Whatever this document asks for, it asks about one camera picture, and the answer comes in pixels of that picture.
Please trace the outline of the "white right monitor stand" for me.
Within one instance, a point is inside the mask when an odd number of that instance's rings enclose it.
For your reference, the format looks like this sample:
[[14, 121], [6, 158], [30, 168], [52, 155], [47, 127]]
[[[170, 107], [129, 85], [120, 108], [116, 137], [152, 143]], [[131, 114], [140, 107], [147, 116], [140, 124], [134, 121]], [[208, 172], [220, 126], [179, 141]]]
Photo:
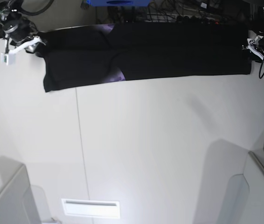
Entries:
[[242, 174], [229, 179], [219, 224], [264, 224], [264, 167], [249, 152]]

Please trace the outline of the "black power strip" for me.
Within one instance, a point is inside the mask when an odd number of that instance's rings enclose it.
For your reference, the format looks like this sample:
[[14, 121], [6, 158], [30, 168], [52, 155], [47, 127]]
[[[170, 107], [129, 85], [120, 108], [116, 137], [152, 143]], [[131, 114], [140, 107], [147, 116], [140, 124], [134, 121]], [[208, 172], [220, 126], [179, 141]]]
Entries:
[[205, 17], [196, 17], [196, 16], [181, 16], [178, 15], [176, 17], [176, 23], [189, 23], [189, 24], [203, 24], [203, 25], [219, 25], [220, 23], [212, 20], [212, 19], [208, 19]]

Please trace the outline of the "white left monitor stand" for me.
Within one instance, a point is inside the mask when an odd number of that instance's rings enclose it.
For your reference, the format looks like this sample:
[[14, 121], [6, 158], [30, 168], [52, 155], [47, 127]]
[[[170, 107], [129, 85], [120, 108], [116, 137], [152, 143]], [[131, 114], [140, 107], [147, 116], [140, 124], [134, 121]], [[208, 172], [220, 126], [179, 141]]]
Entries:
[[0, 189], [0, 224], [41, 224], [27, 169], [20, 165]]

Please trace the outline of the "white monitor stand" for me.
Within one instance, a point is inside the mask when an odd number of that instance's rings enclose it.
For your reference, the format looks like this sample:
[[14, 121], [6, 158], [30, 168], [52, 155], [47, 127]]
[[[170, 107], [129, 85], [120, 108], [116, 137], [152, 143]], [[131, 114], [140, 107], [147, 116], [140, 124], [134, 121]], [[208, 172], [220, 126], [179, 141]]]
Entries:
[[20, 165], [0, 189], [0, 224], [41, 224], [27, 169]]
[[219, 224], [264, 224], [264, 167], [249, 152], [242, 174], [229, 179]]

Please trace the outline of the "blue plastic bin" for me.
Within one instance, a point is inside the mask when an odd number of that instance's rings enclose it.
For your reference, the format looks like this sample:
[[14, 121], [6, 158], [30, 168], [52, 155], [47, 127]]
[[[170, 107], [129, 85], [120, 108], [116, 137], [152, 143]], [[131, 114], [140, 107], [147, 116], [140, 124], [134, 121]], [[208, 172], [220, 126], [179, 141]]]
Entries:
[[146, 7], [150, 0], [87, 0], [86, 3], [94, 7]]

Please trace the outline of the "black T-shirt with print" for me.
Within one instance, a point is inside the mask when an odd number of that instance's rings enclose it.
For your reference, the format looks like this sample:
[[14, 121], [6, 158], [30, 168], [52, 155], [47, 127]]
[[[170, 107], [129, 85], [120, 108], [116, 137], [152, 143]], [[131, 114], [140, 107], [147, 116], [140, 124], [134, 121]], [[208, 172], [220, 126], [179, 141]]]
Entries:
[[141, 22], [40, 33], [46, 92], [117, 81], [248, 75], [244, 25]]

